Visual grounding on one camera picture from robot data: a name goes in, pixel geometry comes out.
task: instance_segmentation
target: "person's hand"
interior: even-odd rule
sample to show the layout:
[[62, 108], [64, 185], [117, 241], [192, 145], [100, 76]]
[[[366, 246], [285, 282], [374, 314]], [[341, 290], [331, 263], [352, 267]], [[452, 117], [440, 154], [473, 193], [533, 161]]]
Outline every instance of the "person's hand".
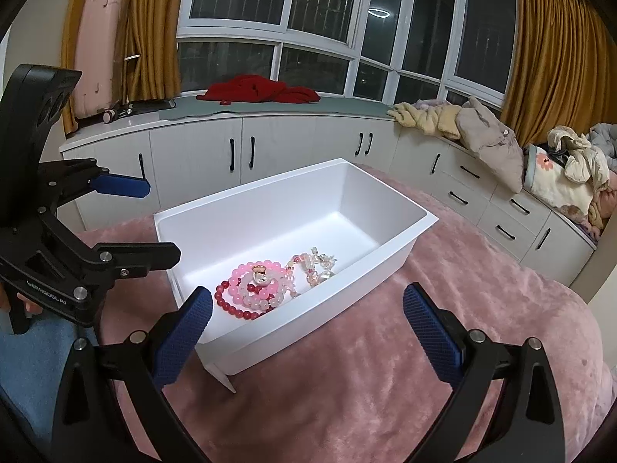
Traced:
[[[40, 315], [42, 313], [42, 308], [36, 303], [33, 303], [32, 301], [30, 301], [29, 299], [27, 299], [21, 294], [18, 294], [17, 297], [24, 302], [24, 308], [26, 308], [27, 312], [33, 315]], [[8, 297], [6, 295], [6, 292], [4, 292], [4, 287], [2, 286], [1, 283], [0, 283], [0, 310], [4, 310], [5, 312], [10, 311], [10, 303], [8, 302]]]

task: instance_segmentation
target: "pink plush tablecloth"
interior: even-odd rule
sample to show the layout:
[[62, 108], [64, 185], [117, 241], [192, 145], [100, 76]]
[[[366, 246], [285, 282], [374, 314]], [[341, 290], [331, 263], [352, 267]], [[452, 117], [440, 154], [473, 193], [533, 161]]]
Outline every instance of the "pink plush tablecloth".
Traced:
[[[402, 312], [404, 287], [419, 281], [435, 303], [496, 341], [537, 336], [555, 375], [572, 460], [608, 412], [612, 380], [598, 325], [570, 289], [500, 252], [459, 214], [372, 171], [439, 217], [404, 266], [347, 311], [277, 355], [232, 378], [230, 393], [195, 354], [165, 387], [179, 418], [214, 463], [396, 463], [411, 453], [449, 394]], [[155, 241], [152, 217], [82, 238]], [[165, 273], [119, 281], [101, 318], [104, 344], [148, 330], [175, 309]], [[493, 388], [464, 448], [473, 451], [490, 419]], [[155, 455], [123, 385], [118, 398], [131, 433]]]

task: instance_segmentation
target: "blue gripper pad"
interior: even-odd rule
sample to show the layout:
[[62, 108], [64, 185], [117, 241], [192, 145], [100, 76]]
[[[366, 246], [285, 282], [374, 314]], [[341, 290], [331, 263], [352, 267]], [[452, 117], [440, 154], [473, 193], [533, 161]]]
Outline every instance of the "blue gripper pad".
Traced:
[[456, 388], [463, 378], [463, 354], [436, 314], [439, 311], [432, 301], [418, 289], [419, 284], [409, 284], [403, 294], [403, 313], [437, 377]]
[[145, 198], [150, 193], [150, 183], [141, 177], [119, 176], [104, 173], [90, 181], [90, 187], [103, 195]]
[[154, 354], [152, 379], [157, 388], [175, 383], [212, 317], [212, 295], [197, 287], [180, 307], [180, 317]]

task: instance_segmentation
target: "red garment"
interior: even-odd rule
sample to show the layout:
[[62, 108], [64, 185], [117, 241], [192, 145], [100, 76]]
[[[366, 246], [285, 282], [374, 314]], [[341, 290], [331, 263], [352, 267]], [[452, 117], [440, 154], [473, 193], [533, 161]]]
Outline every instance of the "red garment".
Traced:
[[258, 74], [242, 74], [229, 82], [212, 84], [205, 94], [197, 98], [205, 101], [275, 101], [296, 104], [320, 100], [319, 95], [311, 89], [288, 87], [285, 82], [275, 82]]

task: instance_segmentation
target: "curtain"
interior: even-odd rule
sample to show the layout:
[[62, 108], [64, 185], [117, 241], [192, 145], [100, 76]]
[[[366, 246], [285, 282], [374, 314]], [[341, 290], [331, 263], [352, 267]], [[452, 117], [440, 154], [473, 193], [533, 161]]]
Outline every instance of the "curtain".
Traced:
[[[86, 0], [69, 0], [62, 36], [61, 66], [73, 68], [79, 21]], [[123, 100], [164, 99], [180, 93], [176, 31], [180, 0], [130, 0], [126, 26]], [[62, 113], [66, 134], [77, 129], [72, 98]]]
[[521, 146], [556, 125], [617, 123], [617, 47], [587, 0], [518, 0], [513, 76], [501, 120]]

